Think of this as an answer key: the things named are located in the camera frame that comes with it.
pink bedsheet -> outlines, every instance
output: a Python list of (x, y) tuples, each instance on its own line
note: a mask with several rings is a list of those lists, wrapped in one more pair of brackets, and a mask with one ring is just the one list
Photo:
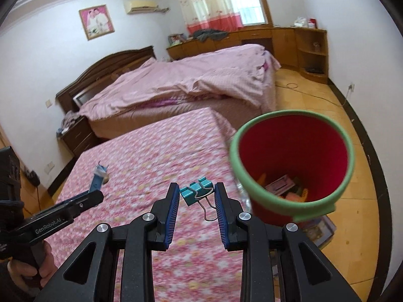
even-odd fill
[(221, 96), (237, 98), (269, 112), (264, 98), (269, 89), (264, 85), (264, 52), (261, 45), (243, 45), (174, 62), (151, 58), (85, 103), (80, 115), (96, 121), (166, 103), (173, 97), (175, 103), (180, 103)]
[[(130, 223), (166, 195), (170, 182), (180, 187), (206, 176), (223, 181), (228, 196), (239, 199), (228, 162), (227, 144), (234, 129), (210, 108), (172, 117), (122, 135), (84, 152), (59, 197), (86, 191), (98, 161), (109, 165), (110, 180), (102, 187), (104, 202), (51, 236), (60, 265), (101, 222), (112, 227)], [(208, 217), (215, 211), (208, 209)], [(115, 301), (119, 300), (121, 260)], [(239, 301), (242, 252), (227, 252), (218, 222), (206, 222), (197, 204), (181, 198), (173, 243), (167, 252), (153, 252), (153, 277), (158, 302)]]

trash bin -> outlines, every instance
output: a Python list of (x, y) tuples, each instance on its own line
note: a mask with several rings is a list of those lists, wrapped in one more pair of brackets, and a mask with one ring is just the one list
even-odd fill
[[(330, 118), (285, 110), (242, 126), (231, 143), (230, 162), (253, 213), (265, 223), (283, 226), (335, 210), (351, 179), (354, 151), (347, 133)], [(266, 191), (256, 182), (263, 173), (267, 183), (283, 175), (298, 177), (309, 190), (307, 201), (288, 201)]]

wooden headboard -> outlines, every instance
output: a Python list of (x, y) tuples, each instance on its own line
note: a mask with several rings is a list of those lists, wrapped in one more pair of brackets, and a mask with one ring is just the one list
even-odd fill
[(137, 69), (151, 57), (155, 58), (152, 46), (108, 55), (57, 93), (56, 99), (65, 113), (70, 110), (78, 111), (85, 102), (112, 84), (120, 75)]

floral curtain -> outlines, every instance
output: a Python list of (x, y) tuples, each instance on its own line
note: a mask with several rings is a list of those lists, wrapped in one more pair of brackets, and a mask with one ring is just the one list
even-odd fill
[(214, 28), (234, 31), (243, 27), (231, 0), (179, 0), (188, 31)]

nightstand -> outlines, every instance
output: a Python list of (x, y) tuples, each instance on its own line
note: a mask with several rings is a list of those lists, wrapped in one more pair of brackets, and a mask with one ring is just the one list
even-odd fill
[(79, 118), (60, 139), (76, 158), (84, 151), (100, 144), (99, 138), (95, 136), (85, 117)]

